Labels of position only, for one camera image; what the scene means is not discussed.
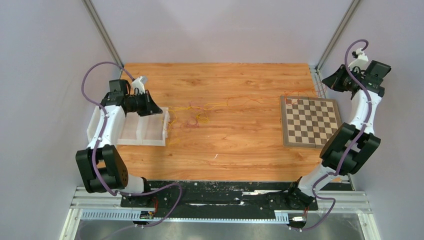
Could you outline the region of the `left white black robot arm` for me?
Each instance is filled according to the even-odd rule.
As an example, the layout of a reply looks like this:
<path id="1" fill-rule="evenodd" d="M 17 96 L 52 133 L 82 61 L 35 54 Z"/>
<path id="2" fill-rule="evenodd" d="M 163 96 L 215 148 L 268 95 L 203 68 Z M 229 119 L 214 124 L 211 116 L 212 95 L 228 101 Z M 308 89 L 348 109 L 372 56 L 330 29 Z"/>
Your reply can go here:
<path id="1" fill-rule="evenodd" d="M 160 116 L 164 112 L 144 88 L 146 82 L 145 76 L 132 83 L 123 79 L 109 82 L 109 92 L 97 105 L 100 116 L 94 136 L 86 149 L 75 155 L 87 192 L 113 194 L 123 191 L 126 195 L 134 195 L 133 200 L 140 207 L 152 203 L 153 193 L 145 188 L 145 178 L 129 174 L 116 146 L 128 113 L 136 113 L 141 119 Z"/>

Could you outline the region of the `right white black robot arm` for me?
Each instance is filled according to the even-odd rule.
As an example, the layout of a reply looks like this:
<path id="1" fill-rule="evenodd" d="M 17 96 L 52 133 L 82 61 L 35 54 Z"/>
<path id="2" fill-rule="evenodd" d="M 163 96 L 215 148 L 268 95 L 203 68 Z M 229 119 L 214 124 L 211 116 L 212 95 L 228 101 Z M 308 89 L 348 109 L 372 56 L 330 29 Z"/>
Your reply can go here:
<path id="1" fill-rule="evenodd" d="M 366 69 L 342 64 L 322 80 L 337 92 L 350 92 L 351 119 L 344 122 L 324 145 L 321 163 L 310 174 L 301 177 L 296 189 L 285 195 L 286 204 L 298 209 L 306 199 L 312 199 L 325 185 L 339 176 L 355 174 L 377 150 L 381 139 L 375 135 L 374 118 L 385 88 L 381 86 L 391 66 L 371 61 Z"/>

